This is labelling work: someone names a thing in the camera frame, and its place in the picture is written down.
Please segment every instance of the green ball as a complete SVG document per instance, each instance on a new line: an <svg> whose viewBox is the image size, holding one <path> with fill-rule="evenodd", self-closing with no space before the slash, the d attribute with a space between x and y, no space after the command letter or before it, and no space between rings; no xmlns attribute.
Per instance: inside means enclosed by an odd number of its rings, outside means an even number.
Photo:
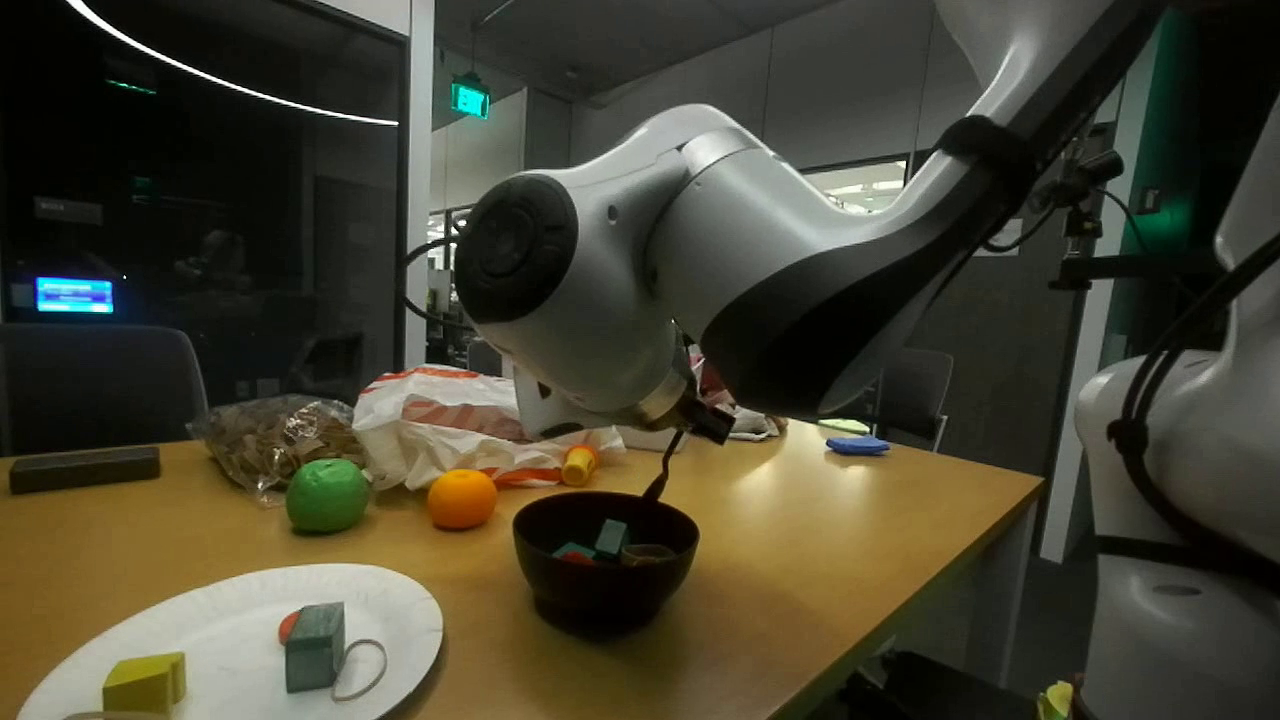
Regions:
<svg viewBox="0 0 1280 720"><path fill-rule="evenodd" d="M369 481L353 458L308 458L289 481L291 532L326 537L363 521Z"/></svg>

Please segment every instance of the snack package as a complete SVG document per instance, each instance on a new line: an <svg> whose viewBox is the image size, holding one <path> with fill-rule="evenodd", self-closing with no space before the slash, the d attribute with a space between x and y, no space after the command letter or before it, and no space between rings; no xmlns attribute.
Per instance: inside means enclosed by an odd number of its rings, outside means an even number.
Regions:
<svg viewBox="0 0 1280 720"><path fill-rule="evenodd" d="M450 363L372 381L353 417L376 489L423 489L446 469L490 472L496 485L561 485L563 453L592 444L623 453L616 428L523 435L514 384Z"/></svg>
<svg viewBox="0 0 1280 720"><path fill-rule="evenodd" d="M284 493L308 458L342 454L369 469L353 406L317 395L258 395L220 405L193 423L220 472L251 493Z"/></svg>

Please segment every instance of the wooden table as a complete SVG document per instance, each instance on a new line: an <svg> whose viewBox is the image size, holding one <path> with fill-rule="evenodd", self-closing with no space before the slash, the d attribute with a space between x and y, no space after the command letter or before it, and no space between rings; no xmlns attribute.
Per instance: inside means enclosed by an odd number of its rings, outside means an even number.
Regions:
<svg viewBox="0 0 1280 720"><path fill-rule="evenodd" d="M639 493L657 462L633 453L595 489ZM802 715L1016 528L1040 481L912 446L845 458L811 423L776 444L690 441L663 501L696 516L698 555L663 611L616 641L532 611L509 532L542 493L503 489L481 532L436 532L415 494L384 493L353 532L291 537L284 503L222 485L203 444L163 444L158 481L0 494L0 715L155 598L324 560L397 566L445 608L445 652L399 715Z"/></svg>

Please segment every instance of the black bowl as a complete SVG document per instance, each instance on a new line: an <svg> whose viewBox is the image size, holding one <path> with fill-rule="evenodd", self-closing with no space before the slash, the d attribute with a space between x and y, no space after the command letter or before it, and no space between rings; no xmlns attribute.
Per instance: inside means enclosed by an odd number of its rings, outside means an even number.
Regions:
<svg viewBox="0 0 1280 720"><path fill-rule="evenodd" d="M623 555L563 560L563 545L595 546L603 521L627 523ZM561 493L514 513L514 555L534 608L554 622L637 628L681 587L696 523L672 503L619 493Z"/></svg>

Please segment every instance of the white plate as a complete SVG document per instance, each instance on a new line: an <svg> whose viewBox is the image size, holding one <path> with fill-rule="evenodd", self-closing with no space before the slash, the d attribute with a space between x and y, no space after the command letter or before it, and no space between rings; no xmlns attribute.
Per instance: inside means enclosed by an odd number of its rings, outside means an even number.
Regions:
<svg viewBox="0 0 1280 720"><path fill-rule="evenodd" d="M342 602L348 642L384 642L384 676L356 701L336 702L326 688L284 693L279 616L301 602ZM101 712L101 684L123 656L189 652L189 701L180 720L203 715L308 715L348 720L392 712L436 665L445 616L436 595L372 565L295 565L231 576L163 602L151 602L77 648L25 702L25 720ZM363 688L379 668L376 648L356 648L342 688Z"/></svg>

